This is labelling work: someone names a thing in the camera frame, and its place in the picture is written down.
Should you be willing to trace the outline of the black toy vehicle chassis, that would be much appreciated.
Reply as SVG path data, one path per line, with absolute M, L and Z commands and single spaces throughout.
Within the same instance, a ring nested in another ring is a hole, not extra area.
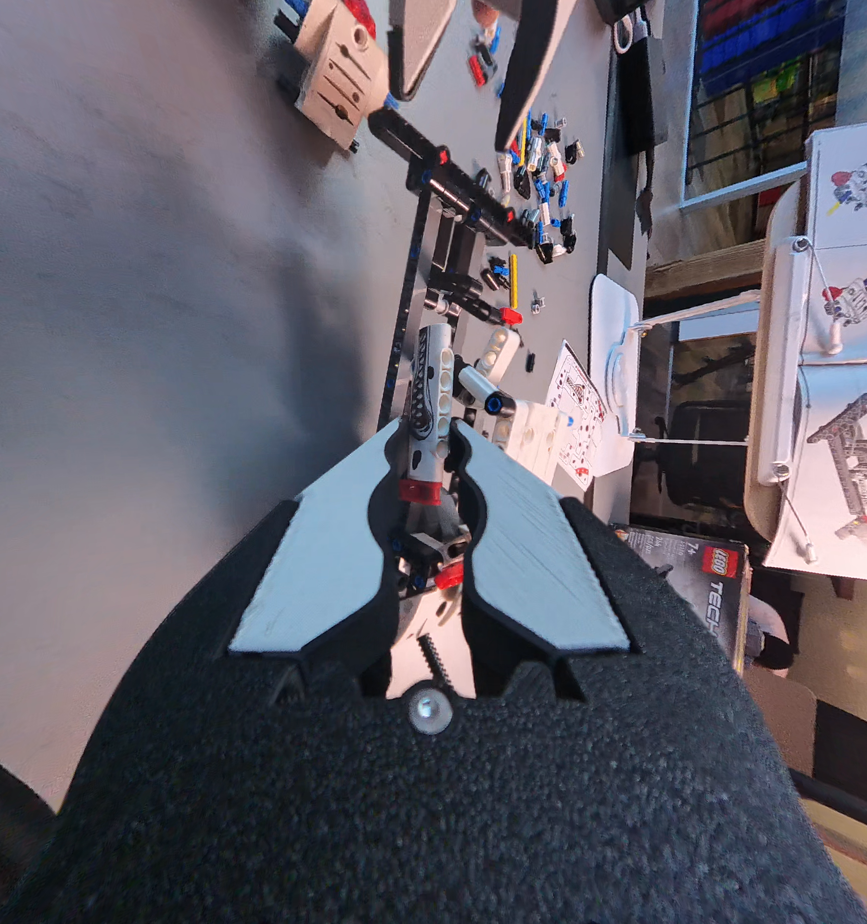
M 379 428 L 407 422 L 398 498 L 406 512 L 389 534 L 398 569 L 399 629 L 386 696 L 418 685 L 464 699 L 489 683 L 465 639 L 461 607 L 465 555 L 472 542 L 459 508 L 461 480 L 450 456 L 454 404 L 484 438 L 547 482 L 571 420 L 548 406 L 513 399 L 500 384 L 522 347 L 517 257 L 495 257 L 472 276 L 484 247 L 530 246 L 538 225 L 517 217 L 490 192 L 490 174 L 472 178 L 391 105 L 368 125 L 408 164 L 417 195 L 404 284 L 393 333 Z

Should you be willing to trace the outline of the black power adapter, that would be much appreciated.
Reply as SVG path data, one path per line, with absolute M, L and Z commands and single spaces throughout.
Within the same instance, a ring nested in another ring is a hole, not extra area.
M 663 40 L 655 36 L 644 4 L 628 16 L 631 40 L 617 54 L 625 152 L 645 153 L 668 140 Z

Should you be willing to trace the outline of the grey desk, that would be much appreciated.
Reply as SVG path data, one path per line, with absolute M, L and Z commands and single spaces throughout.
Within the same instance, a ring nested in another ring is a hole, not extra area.
M 177 602 L 375 429 L 417 198 L 278 2 L 0 2 L 0 765 L 57 811 Z

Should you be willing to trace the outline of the white book stand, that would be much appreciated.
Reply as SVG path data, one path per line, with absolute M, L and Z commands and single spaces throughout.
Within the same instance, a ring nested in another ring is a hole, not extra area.
M 804 350 L 811 276 L 818 258 L 804 225 L 805 181 L 797 180 L 774 208 L 763 257 L 754 378 L 749 401 L 700 401 L 684 408 L 684 437 L 647 437 L 635 429 L 638 356 L 642 335 L 654 326 L 725 314 L 729 305 L 703 305 L 625 324 L 623 332 L 593 333 L 605 347 L 591 367 L 604 374 L 603 403 L 611 434 L 601 447 L 652 450 L 663 475 L 676 475 L 678 500 L 728 510 L 735 502 L 770 543 L 768 566 L 854 579 L 843 560 L 849 551 L 833 529 L 820 532 L 818 503 L 831 499 L 806 475 L 807 433 L 819 421 L 819 390 L 809 380 Z

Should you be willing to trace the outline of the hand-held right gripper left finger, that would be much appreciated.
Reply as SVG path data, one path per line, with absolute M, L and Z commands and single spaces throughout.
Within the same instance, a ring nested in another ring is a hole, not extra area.
M 392 646 L 398 599 L 391 535 L 405 507 L 391 422 L 314 481 L 229 644 L 233 654 L 374 663 Z

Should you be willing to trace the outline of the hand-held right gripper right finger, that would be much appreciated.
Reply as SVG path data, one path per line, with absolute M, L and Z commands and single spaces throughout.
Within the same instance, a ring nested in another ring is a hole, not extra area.
M 627 652 L 562 497 L 467 423 L 456 423 L 456 437 L 461 475 L 484 506 L 467 565 L 470 598 L 549 656 Z

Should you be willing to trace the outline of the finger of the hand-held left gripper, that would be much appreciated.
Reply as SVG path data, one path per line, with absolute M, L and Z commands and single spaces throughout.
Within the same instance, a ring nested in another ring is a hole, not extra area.
M 543 84 L 576 1 L 495 1 L 518 23 L 497 118 L 495 151 L 509 149 Z
M 389 2 L 389 83 L 396 100 L 414 98 L 456 4 L 456 1 Z

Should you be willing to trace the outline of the white sticker sheet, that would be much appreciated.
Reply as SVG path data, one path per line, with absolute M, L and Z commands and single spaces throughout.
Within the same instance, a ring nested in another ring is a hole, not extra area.
M 567 423 L 558 465 L 587 490 L 595 477 L 596 456 L 606 411 L 598 390 L 570 344 L 562 341 L 545 400 Z

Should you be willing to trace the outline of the small white toy brick assembly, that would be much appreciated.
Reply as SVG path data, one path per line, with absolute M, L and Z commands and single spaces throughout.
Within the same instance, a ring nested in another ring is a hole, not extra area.
M 356 154 L 361 122 L 384 106 L 388 58 L 363 1 L 292 4 L 299 16 L 294 49 L 307 63 L 296 108 L 340 149 Z

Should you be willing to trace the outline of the pile of small toy brick parts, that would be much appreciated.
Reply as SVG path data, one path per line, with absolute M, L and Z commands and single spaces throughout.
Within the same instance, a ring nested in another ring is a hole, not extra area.
M 498 101 L 507 85 L 500 72 L 499 46 L 502 26 L 498 18 L 472 39 L 468 67 L 477 89 L 493 84 Z M 551 119 L 543 112 L 535 117 L 530 110 L 523 118 L 509 145 L 496 157 L 500 204 L 508 217 L 522 226 L 524 245 L 548 265 L 572 254 L 577 245 L 575 215 L 569 208 L 568 168 L 584 156 L 579 140 L 563 151 L 564 117 Z M 523 208 L 511 207 L 516 197 Z M 481 271 L 485 284 L 509 295 L 509 308 L 520 312 L 520 268 L 516 251 L 507 258 L 492 256 Z

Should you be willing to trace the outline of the toy set cardboard box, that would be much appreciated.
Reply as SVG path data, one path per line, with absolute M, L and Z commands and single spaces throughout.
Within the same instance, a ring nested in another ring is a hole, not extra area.
M 685 600 L 741 675 L 751 587 L 748 546 L 646 526 L 614 524 L 612 528 Z

